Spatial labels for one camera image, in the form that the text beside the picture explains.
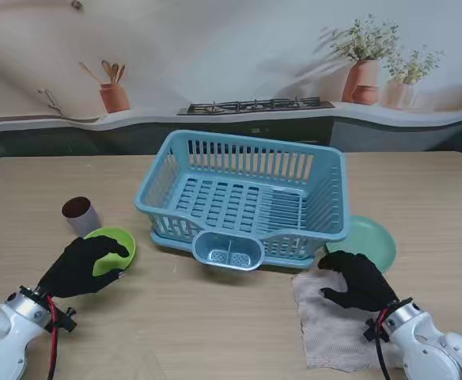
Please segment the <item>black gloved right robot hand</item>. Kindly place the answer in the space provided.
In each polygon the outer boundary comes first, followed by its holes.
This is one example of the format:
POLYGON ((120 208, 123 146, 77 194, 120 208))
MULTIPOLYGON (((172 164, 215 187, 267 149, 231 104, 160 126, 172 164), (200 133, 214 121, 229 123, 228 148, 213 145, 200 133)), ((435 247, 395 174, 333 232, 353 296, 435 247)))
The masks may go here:
POLYGON ((361 253, 329 253, 319 260, 317 267, 337 272, 345 279, 346 291, 335 291, 328 287, 320 290, 326 299, 342 308, 380 312, 399 301, 376 265, 361 253))

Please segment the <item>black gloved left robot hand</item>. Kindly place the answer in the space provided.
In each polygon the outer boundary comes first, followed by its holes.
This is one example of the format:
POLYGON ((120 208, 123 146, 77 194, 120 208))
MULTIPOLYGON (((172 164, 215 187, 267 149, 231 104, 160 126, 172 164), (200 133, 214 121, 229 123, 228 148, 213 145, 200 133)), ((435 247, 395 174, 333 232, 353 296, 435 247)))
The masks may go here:
POLYGON ((123 272, 115 268, 103 275, 93 276, 94 264, 109 253, 129 257, 127 249, 116 239, 97 236, 72 241, 38 282, 41 296, 71 298, 97 293, 116 281, 123 272))

